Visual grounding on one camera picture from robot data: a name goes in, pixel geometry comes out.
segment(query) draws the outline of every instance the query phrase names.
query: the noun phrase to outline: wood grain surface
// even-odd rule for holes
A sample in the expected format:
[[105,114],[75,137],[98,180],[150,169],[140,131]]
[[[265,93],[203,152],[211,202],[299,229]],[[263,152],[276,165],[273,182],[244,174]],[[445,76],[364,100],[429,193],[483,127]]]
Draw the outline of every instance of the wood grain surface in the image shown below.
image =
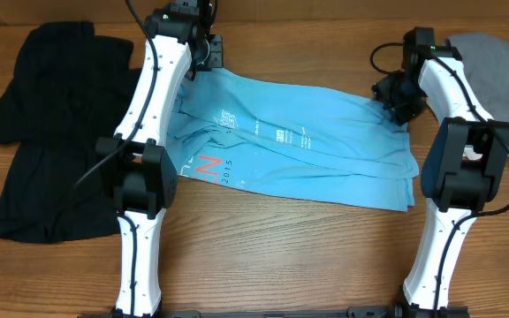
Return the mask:
[[[484,31],[509,41],[509,18],[353,19],[220,23],[225,65],[258,80],[336,88],[370,96],[382,75],[368,65],[378,44],[400,41],[414,26],[447,35]],[[0,26],[0,95],[30,26]],[[136,43],[135,24],[99,25],[98,34]],[[378,54],[397,68],[400,51]],[[410,126],[422,166],[437,131],[430,112]],[[0,146],[0,192],[16,150]],[[180,179],[163,223],[161,282],[166,310],[202,312],[342,309],[389,304],[412,268],[426,205],[414,180],[416,206],[396,213],[271,198]],[[500,194],[509,201],[509,163]],[[29,245],[0,240],[0,317],[75,317],[107,312],[119,287],[118,236]],[[452,280],[451,303],[473,317],[509,317],[509,213],[481,219],[468,234]]]
[[[169,0],[132,0],[146,17]],[[509,17],[509,0],[221,0],[217,21]],[[0,0],[0,25],[86,19],[133,22],[122,0]]]

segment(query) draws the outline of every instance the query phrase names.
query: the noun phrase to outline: gray t-shirt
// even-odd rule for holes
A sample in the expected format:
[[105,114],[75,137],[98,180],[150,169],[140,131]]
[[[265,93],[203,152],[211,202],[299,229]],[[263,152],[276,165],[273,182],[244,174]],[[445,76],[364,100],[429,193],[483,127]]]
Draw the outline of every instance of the gray t-shirt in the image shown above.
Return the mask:
[[509,43],[483,33],[449,40],[463,56],[465,75],[482,106],[496,120],[509,122]]

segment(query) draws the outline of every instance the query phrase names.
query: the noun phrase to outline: table surface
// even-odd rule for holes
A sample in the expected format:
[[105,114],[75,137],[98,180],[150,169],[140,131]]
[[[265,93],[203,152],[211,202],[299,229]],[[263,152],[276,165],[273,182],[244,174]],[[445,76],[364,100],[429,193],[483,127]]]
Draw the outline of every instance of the table surface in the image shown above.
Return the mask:
[[[222,23],[226,68],[257,80],[336,88],[370,96],[382,78],[368,64],[378,44],[401,41],[414,26],[431,26],[437,39],[483,31],[509,41],[509,18],[360,19]],[[29,26],[0,26],[0,95],[11,80]],[[98,25],[97,34],[136,43],[134,24]],[[378,54],[395,69],[398,49]],[[422,166],[437,132],[426,111],[409,126]],[[17,145],[0,146],[0,193]],[[180,179],[163,223],[161,282],[166,310],[202,312],[320,310],[390,304],[420,242],[426,204],[419,178],[416,206],[407,213],[265,197]],[[509,201],[509,163],[500,194]],[[117,235],[58,245],[0,239],[0,316],[75,317],[110,310],[119,287]],[[468,234],[452,280],[453,305],[473,317],[509,316],[509,213],[481,219]]]

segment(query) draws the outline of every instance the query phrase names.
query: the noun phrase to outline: black cloth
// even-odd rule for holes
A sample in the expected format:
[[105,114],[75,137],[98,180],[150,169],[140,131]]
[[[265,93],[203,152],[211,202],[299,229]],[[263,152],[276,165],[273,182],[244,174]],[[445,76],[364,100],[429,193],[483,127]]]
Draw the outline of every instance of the black cloth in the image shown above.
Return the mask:
[[99,174],[71,190],[95,164],[97,138],[112,136],[126,113],[139,76],[128,70],[132,52],[132,42],[95,36],[90,22],[48,23],[29,34],[0,98],[0,143],[21,142],[0,197],[0,239],[118,233]]

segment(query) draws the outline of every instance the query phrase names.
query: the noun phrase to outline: cable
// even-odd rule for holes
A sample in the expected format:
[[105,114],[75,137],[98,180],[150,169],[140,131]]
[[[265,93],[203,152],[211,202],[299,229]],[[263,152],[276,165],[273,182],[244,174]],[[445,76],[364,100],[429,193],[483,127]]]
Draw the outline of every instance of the cable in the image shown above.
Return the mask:
[[148,104],[150,103],[150,99],[152,98],[152,94],[155,91],[155,84],[156,84],[156,75],[157,75],[157,69],[158,69],[158,56],[156,55],[156,47],[155,44],[152,42],[152,38],[148,34],[148,32],[145,30],[145,26],[142,24],[141,19],[137,15],[137,13],[134,11],[133,6],[131,5],[131,0],[125,0],[125,3],[127,5],[127,8],[129,8],[129,11],[133,15],[135,21],[137,24],[139,24],[139,27],[141,27],[142,32],[147,37],[148,44],[150,45],[150,49],[152,50],[152,56],[154,61],[154,72],[152,73],[152,80],[150,81],[150,88],[148,89],[147,99],[145,100],[141,113],[139,117],[137,118],[137,121],[134,124],[134,128],[129,134],[129,136],[125,139],[125,141],[119,146],[115,151],[107,155],[105,158],[103,158],[99,163],[97,163],[95,166],[93,166],[90,170],[88,170],[86,173],[84,173],[83,176],[81,176],[78,181],[73,186],[73,193],[75,193],[75,189],[77,189],[90,175],[92,175],[94,172],[99,170],[99,168],[104,165],[106,162],[111,160],[114,156],[118,155],[119,152],[123,151],[127,147],[127,145],[133,140],[134,136],[137,134],[139,129],[141,128],[142,119],[145,117],[145,113],[147,112]]
[[[375,55],[375,53],[377,53],[378,50],[380,50],[382,48],[386,48],[386,47],[390,47],[390,46],[403,46],[403,45],[404,45],[404,43],[391,42],[391,43],[385,43],[385,44],[382,44],[382,45],[376,47],[372,51],[372,53],[370,54],[370,64],[372,65],[372,67],[375,70],[379,71],[380,73],[387,74],[387,75],[395,74],[398,71],[387,72],[385,70],[382,70],[382,69],[378,68],[374,64],[374,55]],[[486,121],[486,119],[484,119],[478,113],[478,111],[476,111],[476,107],[473,105],[473,102],[470,99],[470,96],[468,94],[467,88],[465,87],[465,84],[463,83],[462,79],[460,79],[460,77],[457,74],[457,72],[454,71],[451,67],[449,67],[449,65],[447,65],[445,62],[443,62],[440,58],[434,57],[429,52],[421,51],[421,50],[418,50],[418,49],[416,49],[415,51],[418,54],[423,55],[426,59],[433,59],[433,60],[435,60],[438,64],[440,64],[443,68],[445,68],[451,74],[451,76],[453,76],[455,78],[455,80],[459,84],[459,87],[460,87],[460,90],[461,90],[462,94],[465,96],[465,100],[467,101],[467,106],[470,109],[470,111],[482,123],[482,125],[484,125],[484,127],[490,131],[492,136],[498,140],[498,143],[500,144],[500,146],[502,146],[504,148],[504,150],[507,152],[507,154],[509,155],[509,145],[506,144],[505,140],[496,132],[496,130],[488,123],[488,121]],[[451,246],[451,242],[452,242],[453,237],[455,236],[455,233],[460,229],[460,226],[464,222],[466,222],[466,221],[468,221],[470,219],[473,219],[473,218],[476,218],[476,217],[497,216],[497,215],[505,213],[508,210],[509,210],[509,203],[506,204],[504,207],[496,209],[494,211],[473,212],[473,214],[471,214],[470,216],[467,216],[467,217],[459,220],[453,226],[452,231],[449,234],[449,238],[445,242],[443,253],[441,255],[441,260],[439,262],[439,268],[437,269],[437,276],[436,276],[437,285],[436,285],[436,289],[435,289],[435,299],[434,299],[433,311],[432,311],[432,315],[433,316],[435,316],[435,317],[439,316],[439,312],[437,310],[438,310],[439,294],[441,292],[441,280],[442,280],[441,276],[443,275],[444,261],[445,261],[445,258],[447,257],[447,254],[449,253],[449,248]]]
[[135,295],[135,286],[137,282],[134,280],[135,271],[137,269],[137,226],[134,226],[133,220],[131,220],[128,216],[124,216],[122,214],[118,214],[118,217],[124,219],[129,223],[131,227],[131,232],[133,233],[133,260],[131,263],[131,284],[129,288],[131,288],[131,314],[130,318],[134,318],[134,295]]
[[374,68],[378,72],[380,72],[382,74],[386,74],[386,75],[392,75],[392,74],[399,72],[399,71],[392,71],[392,72],[385,71],[385,70],[381,69],[380,67],[376,66],[376,64],[375,64],[375,54],[379,50],[381,50],[383,48],[395,47],[395,46],[404,46],[404,43],[390,42],[390,43],[385,43],[385,44],[379,45],[375,49],[373,49],[372,52],[370,53],[370,64],[372,65],[372,68]]
[[197,63],[195,66],[197,66],[197,65],[203,65],[203,64],[205,63],[205,61],[207,61],[207,60],[208,60],[208,58],[209,58],[209,54],[211,54],[211,47],[209,46],[209,41],[208,41],[208,39],[205,39],[205,42],[206,42],[206,44],[207,44],[207,46],[208,46],[208,54],[207,54],[207,55],[203,58],[203,61],[201,61],[201,62]]
[[216,23],[217,6],[218,5],[219,5],[219,2],[216,0],[216,4],[213,6],[213,13],[211,13],[211,26],[213,26],[213,24]]

